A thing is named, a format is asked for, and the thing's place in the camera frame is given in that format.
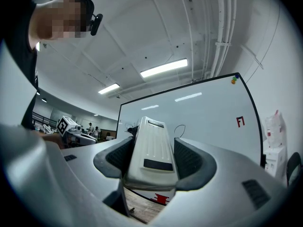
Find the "black shirt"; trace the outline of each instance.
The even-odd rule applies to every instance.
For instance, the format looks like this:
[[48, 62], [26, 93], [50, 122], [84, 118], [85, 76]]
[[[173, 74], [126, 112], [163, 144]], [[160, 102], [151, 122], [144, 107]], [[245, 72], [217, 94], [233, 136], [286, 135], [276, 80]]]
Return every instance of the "black shirt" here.
[[[29, 21], [35, 8], [36, 4], [30, 2], [21, 14], [19, 13], [14, 15], [14, 21], [12, 24], [9, 24], [9, 29], [4, 36], [4, 39], [16, 64], [19, 66], [29, 82], [35, 88], [38, 88], [38, 79], [35, 76], [37, 50], [35, 48], [32, 50], [28, 41]], [[25, 128], [32, 130], [35, 129], [32, 124], [32, 111], [35, 105], [35, 100], [36, 97], [33, 98], [28, 106], [21, 123]]]

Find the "floor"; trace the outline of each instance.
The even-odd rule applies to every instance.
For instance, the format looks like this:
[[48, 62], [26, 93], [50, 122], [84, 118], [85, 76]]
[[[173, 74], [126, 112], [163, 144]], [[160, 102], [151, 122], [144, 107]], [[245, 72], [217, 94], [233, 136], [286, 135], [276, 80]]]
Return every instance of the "floor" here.
[[132, 214], [147, 223], [155, 218], [158, 213], [165, 208], [165, 206], [144, 199], [126, 188], [124, 188], [124, 192], [128, 209], [130, 210], [134, 208], [134, 212]]

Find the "whiteboard frame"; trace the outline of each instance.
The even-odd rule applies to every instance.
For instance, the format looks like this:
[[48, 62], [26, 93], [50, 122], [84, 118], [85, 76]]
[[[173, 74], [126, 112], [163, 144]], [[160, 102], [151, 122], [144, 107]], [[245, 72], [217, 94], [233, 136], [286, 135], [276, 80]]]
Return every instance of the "whiteboard frame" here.
[[239, 79], [243, 83], [243, 85], [244, 85], [244, 87], [245, 87], [245, 89], [246, 89], [246, 91], [247, 91], [247, 93], [248, 93], [248, 95], [250, 97], [252, 106], [253, 106], [255, 114], [256, 114], [256, 118], [257, 118], [257, 122], [258, 122], [258, 127], [259, 127], [260, 147], [261, 147], [261, 151], [260, 151], [261, 152], [261, 155], [260, 155], [260, 166], [262, 168], [265, 168], [265, 157], [266, 156], [263, 153], [263, 137], [262, 137], [262, 129], [261, 129], [261, 122], [260, 122], [259, 114], [257, 112], [257, 108], [256, 108], [255, 102], [254, 102], [254, 100], [253, 100], [253, 98], [252, 98], [252, 96], [250, 94], [250, 91], [249, 91], [248, 87], [246, 86], [246, 83], [243, 80], [242, 76], [238, 72], [232, 73], [232, 74], [223, 75], [223, 76], [219, 76], [219, 77], [216, 77], [216, 78], [209, 78], [209, 79], [201, 80], [201, 81], [198, 81], [198, 82], [193, 82], [193, 83], [185, 84], [185, 85], [182, 85], [182, 86], [179, 86], [179, 87], [174, 87], [174, 88], [171, 88], [171, 89], [168, 89], [168, 90], [165, 90], [165, 91], [161, 91], [161, 92], [154, 93], [154, 94], [151, 94], [151, 95], [148, 95], [148, 96], [140, 97], [138, 99], [135, 99], [135, 100], [129, 101], [127, 103], [121, 104], [120, 105], [120, 110], [119, 110], [118, 121], [117, 121], [116, 138], [118, 137], [118, 126], [119, 126], [119, 120], [120, 120], [120, 113], [121, 113], [121, 107], [123, 105], [130, 104], [130, 103], [133, 103], [135, 101], [139, 101], [139, 100], [142, 100], [142, 99], [145, 99], [145, 98], [148, 98], [148, 97], [152, 97], [152, 96], [156, 96], [156, 95], [159, 95], [159, 94], [167, 93], [167, 92], [170, 92], [170, 91], [173, 91], [173, 90], [178, 90], [178, 89], [181, 89], [181, 88], [184, 88], [184, 87], [190, 87], [192, 85], [196, 85], [196, 84], [200, 84], [200, 83], [204, 83], [204, 82], [208, 82], [208, 81], [213, 81], [213, 80], [218, 80], [218, 79], [222, 79], [222, 78], [226, 78], [226, 77], [232, 77], [232, 76], [236, 76], [236, 75], [239, 76]]

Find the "headset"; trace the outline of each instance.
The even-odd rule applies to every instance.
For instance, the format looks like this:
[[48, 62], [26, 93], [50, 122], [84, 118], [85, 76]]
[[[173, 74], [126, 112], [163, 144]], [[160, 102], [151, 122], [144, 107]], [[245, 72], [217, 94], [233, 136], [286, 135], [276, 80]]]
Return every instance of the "headset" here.
[[98, 31], [98, 28], [99, 28], [99, 25], [102, 21], [102, 18], [103, 18], [103, 15], [102, 14], [97, 14], [97, 16], [95, 16], [93, 14], [93, 16], [95, 17], [95, 20], [91, 20], [90, 21], [90, 25], [89, 25], [89, 31], [90, 31], [90, 34], [92, 36], [96, 35], [97, 31]]

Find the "black hair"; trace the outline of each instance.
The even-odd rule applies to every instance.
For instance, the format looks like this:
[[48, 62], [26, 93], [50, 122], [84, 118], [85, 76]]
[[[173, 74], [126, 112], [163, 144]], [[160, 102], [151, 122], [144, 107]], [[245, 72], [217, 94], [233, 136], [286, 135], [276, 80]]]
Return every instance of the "black hair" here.
[[93, 12], [95, 9], [94, 3], [92, 0], [75, 0], [75, 2], [80, 2], [82, 5], [85, 6], [86, 12], [85, 12], [85, 16], [81, 17], [80, 31], [81, 32], [87, 31], [87, 26], [90, 25], [91, 18], [93, 16]]

